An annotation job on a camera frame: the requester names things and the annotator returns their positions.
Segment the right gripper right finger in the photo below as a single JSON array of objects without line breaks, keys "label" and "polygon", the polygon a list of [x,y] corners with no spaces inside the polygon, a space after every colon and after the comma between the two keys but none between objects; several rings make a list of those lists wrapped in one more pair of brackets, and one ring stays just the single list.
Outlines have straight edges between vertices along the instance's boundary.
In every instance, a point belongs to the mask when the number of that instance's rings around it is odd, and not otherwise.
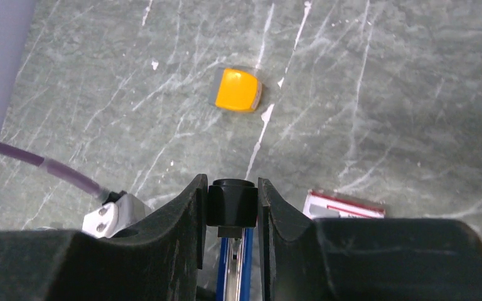
[{"label": "right gripper right finger", "polygon": [[258,181],[264,300],[482,300],[482,241],[454,219],[310,219]]}]

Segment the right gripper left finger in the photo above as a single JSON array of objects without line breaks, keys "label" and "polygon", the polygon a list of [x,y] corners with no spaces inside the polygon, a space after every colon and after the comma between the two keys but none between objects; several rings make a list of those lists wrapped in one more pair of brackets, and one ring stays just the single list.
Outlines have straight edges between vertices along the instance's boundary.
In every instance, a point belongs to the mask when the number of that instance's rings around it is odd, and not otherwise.
[{"label": "right gripper left finger", "polygon": [[194,300],[207,177],[112,238],[0,231],[0,300]]}]

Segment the red white staple box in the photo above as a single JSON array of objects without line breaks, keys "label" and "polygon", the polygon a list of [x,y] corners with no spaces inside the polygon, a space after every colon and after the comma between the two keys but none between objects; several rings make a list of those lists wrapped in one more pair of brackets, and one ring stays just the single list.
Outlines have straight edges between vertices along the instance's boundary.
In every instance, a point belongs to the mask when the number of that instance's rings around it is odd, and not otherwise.
[{"label": "red white staple box", "polygon": [[384,218],[386,216],[386,210],[381,205],[336,191],[331,193],[308,191],[302,212],[310,219]]}]

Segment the blue stapler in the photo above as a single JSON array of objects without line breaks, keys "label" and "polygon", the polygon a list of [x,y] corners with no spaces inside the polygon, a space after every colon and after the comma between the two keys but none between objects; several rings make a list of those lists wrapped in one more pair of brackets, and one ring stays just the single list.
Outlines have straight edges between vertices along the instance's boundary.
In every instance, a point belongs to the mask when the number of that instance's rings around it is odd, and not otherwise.
[{"label": "blue stapler", "polygon": [[250,299],[258,189],[243,179],[217,179],[208,188],[206,224],[218,230],[216,300]]}]

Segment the orange cube block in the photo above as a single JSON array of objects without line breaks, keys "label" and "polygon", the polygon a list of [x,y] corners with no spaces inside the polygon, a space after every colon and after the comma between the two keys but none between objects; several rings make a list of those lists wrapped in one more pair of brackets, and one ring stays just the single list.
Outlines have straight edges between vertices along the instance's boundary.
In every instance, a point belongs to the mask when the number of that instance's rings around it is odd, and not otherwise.
[{"label": "orange cube block", "polygon": [[208,103],[233,112],[254,112],[262,91],[262,82],[253,74],[220,67],[215,71]]}]

